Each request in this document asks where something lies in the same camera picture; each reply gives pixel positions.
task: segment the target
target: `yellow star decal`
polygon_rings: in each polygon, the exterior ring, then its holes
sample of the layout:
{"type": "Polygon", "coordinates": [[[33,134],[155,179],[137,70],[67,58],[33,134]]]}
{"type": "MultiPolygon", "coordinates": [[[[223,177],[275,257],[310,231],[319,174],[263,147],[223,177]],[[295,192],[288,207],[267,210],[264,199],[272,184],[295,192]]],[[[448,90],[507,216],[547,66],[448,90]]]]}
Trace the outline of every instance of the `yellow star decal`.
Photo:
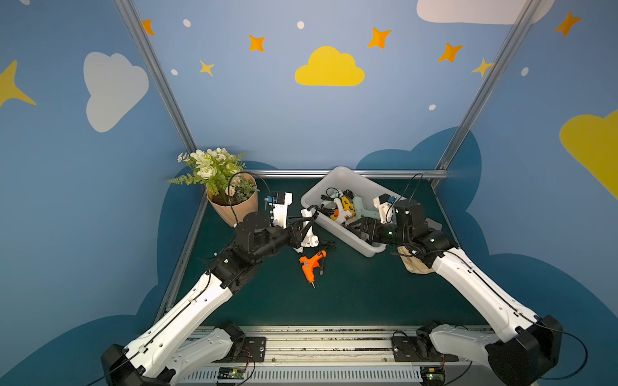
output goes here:
{"type": "Polygon", "coordinates": [[[204,62],[200,61],[201,63],[201,70],[200,72],[208,72],[210,74],[210,76],[213,76],[213,73],[210,72],[210,69],[213,68],[214,64],[211,65],[205,65],[204,62]]]}
{"type": "Polygon", "coordinates": [[[258,49],[264,52],[264,47],[262,47],[262,44],[264,43],[264,38],[254,38],[251,35],[249,35],[249,38],[251,39],[251,47],[249,48],[249,51],[254,51],[258,49]]]}
{"type": "Polygon", "coordinates": [[[564,36],[567,36],[569,34],[569,30],[571,29],[571,27],[574,26],[575,23],[577,23],[581,19],[582,19],[581,17],[572,17],[571,11],[569,11],[569,14],[564,19],[562,24],[560,24],[558,28],[556,28],[554,31],[560,31],[562,32],[564,36]]]}
{"type": "Polygon", "coordinates": [[[15,71],[17,71],[17,61],[13,61],[0,73],[0,106],[9,99],[19,99],[36,105],[32,99],[15,86],[15,71]]]}
{"type": "Polygon", "coordinates": [[[377,29],[373,29],[373,38],[371,39],[371,41],[369,42],[369,45],[367,46],[367,48],[371,48],[371,47],[380,47],[381,49],[384,49],[384,42],[386,41],[386,37],[388,36],[388,34],[390,34],[390,31],[384,31],[384,32],[380,32],[377,29]]]}
{"type": "Polygon", "coordinates": [[[481,73],[481,77],[485,76],[485,71],[487,71],[488,68],[490,68],[492,65],[494,65],[493,63],[485,63],[485,58],[483,58],[483,63],[481,63],[480,66],[478,66],[478,68],[476,70],[474,70],[473,72],[480,72],[481,73]]]}
{"type": "Polygon", "coordinates": [[[144,31],[146,31],[147,34],[154,36],[155,33],[150,25],[152,22],[152,20],[142,20],[142,24],[144,24],[144,31]]]}
{"type": "Polygon", "coordinates": [[[441,61],[449,61],[451,63],[454,62],[455,61],[455,55],[457,55],[457,51],[459,51],[462,48],[464,48],[464,46],[453,47],[449,43],[446,43],[446,48],[444,49],[444,54],[442,54],[440,59],[438,59],[438,62],[441,62],[441,61]]]}

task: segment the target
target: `yellow cloud decal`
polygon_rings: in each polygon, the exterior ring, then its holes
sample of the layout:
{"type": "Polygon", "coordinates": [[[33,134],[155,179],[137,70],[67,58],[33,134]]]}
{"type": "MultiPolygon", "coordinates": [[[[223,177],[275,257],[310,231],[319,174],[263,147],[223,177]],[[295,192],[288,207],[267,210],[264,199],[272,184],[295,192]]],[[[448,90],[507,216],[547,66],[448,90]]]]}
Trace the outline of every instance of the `yellow cloud decal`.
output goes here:
{"type": "Polygon", "coordinates": [[[560,130],[564,148],[618,198],[618,110],[605,118],[579,115],[560,130]]]}
{"type": "Polygon", "coordinates": [[[294,79],[305,86],[356,86],[365,79],[365,72],[356,67],[352,55],[323,46],[311,54],[307,65],[296,70],[294,79]]]}

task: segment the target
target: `white cloud decal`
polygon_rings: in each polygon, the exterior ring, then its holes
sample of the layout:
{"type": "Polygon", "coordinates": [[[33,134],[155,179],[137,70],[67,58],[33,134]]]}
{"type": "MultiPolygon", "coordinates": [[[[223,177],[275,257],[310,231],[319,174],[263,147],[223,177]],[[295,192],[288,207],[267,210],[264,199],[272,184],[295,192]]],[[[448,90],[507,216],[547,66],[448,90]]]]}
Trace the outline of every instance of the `white cloud decal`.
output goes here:
{"type": "MultiPolygon", "coordinates": [[[[514,24],[526,0],[418,0],[418,16],[432,23],[514,24]]],[[[541,0],[532,22],[547,14],[554,0],[541,0]]]]}
{"type": "Polygon", "coordinates": [[[148,91],[148,76],[120,54],[91,52],[83,63],[83,79],[90,92],[86,116],[100,133],[113,128],[148,91]]]}

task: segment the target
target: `white plastic bin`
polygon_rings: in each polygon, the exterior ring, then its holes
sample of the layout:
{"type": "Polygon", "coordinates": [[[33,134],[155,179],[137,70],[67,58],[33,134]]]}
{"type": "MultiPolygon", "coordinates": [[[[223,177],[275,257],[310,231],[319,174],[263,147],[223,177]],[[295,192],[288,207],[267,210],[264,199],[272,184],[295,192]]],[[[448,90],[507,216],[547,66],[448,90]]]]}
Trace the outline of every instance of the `white plastic bin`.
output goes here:
{"type": "MultiPolygon", "coordinates": [[[[321,195],[326,194],[327,188],[337,188],[342,191],[348,189],[352,190],[355,196],[360,196],[363,198],[363,204],[366,208],[374,210],[374,198],[385,193],[391,196],[399,197],[399,195],[392,190],[388,190],[382,185],[379,185],[346,167],[339,166],[322,178],[322,180],[313,188],[309,189],[309,191],[306,192],[300,199],[300,204],[304,208],[309,208],[311,205],[319,206],[320,202],[322,202],[321,195]]],[[[330,219],[330,217],[325,216],[322,213],[318,215],[315,222],[368,258],[386,249],[385,244],[373,243],[369,245],[366,241],[359,239],[354,233],[350,232],[342,225],[336,224],[330,219]]]]}

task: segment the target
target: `paper flower pot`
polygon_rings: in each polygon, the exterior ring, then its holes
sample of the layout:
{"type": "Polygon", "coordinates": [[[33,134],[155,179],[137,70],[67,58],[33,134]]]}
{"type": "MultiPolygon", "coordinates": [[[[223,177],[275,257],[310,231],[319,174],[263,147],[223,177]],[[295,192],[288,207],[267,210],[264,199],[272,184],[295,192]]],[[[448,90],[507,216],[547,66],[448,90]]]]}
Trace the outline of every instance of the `paper flower pot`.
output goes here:
{"type": "MultiPolygon", "coordinates": [[[[251,180],[255,183],[255,179],[250,174],[240,174],[245,180],[251,180]]],[[[238,205],[233,205],[234,212],[232,212],[232,208],[230,206],[221,206],[215,204],[212,201],[212,195],[210,192],[206,191],[206,195],[208,197],[208,201],[214,207],[214,210],[217,211],[219,216],[226,222],[227,225],[233,227],[236,223],[236,219],[234,218],[234,213],[236,213],[236,217],[238,217],[238,222],[241,222],[245,216],[251,212],[258,211],[258,191],[254,191],[251,197],[248,200],[241,202],[238,205]]]]}

